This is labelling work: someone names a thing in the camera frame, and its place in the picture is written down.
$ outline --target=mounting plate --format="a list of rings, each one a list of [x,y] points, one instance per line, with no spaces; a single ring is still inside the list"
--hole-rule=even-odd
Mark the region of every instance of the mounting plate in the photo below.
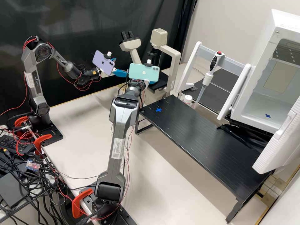
[[[87,189],[90,189],[90,187],[86,187],[80,191],[83,192]],[[96,196],[93,194],[85,197],[83,199],[86,206],[89,208],[91,212],[94,212],[98,208],[95,208],[96,205],[99,205],[97,202]],[[111,211],[113,211],[116,207],[116,205],[108,205],[107,207],[110,207],[112,209],[106,210],[107,212],[102,213],[102,216],[105,216],[109,214]],[[131,218],[131,216],[127,213],[127,211],[123,208],[122,205],[119,206],[118,210],[115,211],[111,216],[99,221],[101,225],[137,225],[134,220]]]
[[[52,138],[45,140],[41,143],[42,146],[47,146],[63,139],[62,133],[57,129],[57,127],[52,123],[52,121],[50,123],[50,127],[43,130],[33,130],[33,131],[38,133],[39,135],[45,135],[45,134],[52,135]]]

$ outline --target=label sticker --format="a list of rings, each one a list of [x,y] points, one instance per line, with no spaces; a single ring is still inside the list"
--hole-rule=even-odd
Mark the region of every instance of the label sticker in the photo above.
[[[33,82],[31,73],[25,73],[25,71],[24,71],[24,74],[25,74],[25,78],[26,78],[28,87],[34,88],[34,82]]]
[[[113,159],[122,159],[124,151],[125,138],[115,138],[113,141],[112,147],[112,158]]]

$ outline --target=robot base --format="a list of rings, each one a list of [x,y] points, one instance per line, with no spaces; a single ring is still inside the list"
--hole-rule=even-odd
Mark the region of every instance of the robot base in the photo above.
[[[118,209],[112,215],[99,221],[101,225],[137,225],[122,205],[118,205],[117,203],[113,205],[104,205],[95,197],[94,193],[85,197],[83,201],[91,212],[95,212],[98,209],[103,208],[103,210],[100,211],[100,214],[98,214],[98,217],[104,217],[118,207]]]
[[[42,146],[47,146],[49,144],[52,144],[54,142],[57,142],[61,139],[63,139],[62,133],[58,130],[58,128],[50,122],[49,127],[44,128],[42,130],[33,130],[34,132],[38,133],[39,135],[45,135],[45,134],[51,134],[52,138],[45,140],[41,143]]]

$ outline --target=robotic arm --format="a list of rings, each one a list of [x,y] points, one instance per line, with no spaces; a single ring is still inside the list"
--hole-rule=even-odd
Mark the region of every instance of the robotic arm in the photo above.
[[[138,97],[146,88],[144,82],[131,82],[125,94],[113,99],[109,120],[113,122],[114,132],[109,154],[107,171],[101,173],[97,179],[95,196],[99,204],[112,205],[123,198],[125,177],[120,172],[126,132],[137,120],[140,108]]]
[[[29,105],[35,113],[35,117],[31,119],[33,126],[34,123],[42,126],[50,124],[50,107],[43,96],[37,64],[51,58],[62,66],[71,79],[75,80],[75,85],[85,85],[88,81],[100,77],[97,67],[81,72],[72,62],[65,60],[50,43],[44,42],[38,36],[30,37],[24,44],[21,60],[30,92]]]

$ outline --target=white table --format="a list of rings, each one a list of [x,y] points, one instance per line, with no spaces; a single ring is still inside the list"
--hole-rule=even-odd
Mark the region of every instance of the white table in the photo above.
[[[58,171],[86,178],[107,169],[112,139],[108,117],[117,90],[113,87],[51,108],[51,120],[64,138],[43,149]],[[218,209],[135,134],[129,158],[130,186],[122,205],[137,224],[226,224]],[[64,179],[70,188],[96,181]],[[79,190],[72,193],[77,196]],[[81,206],[89,212],[84,203]]]

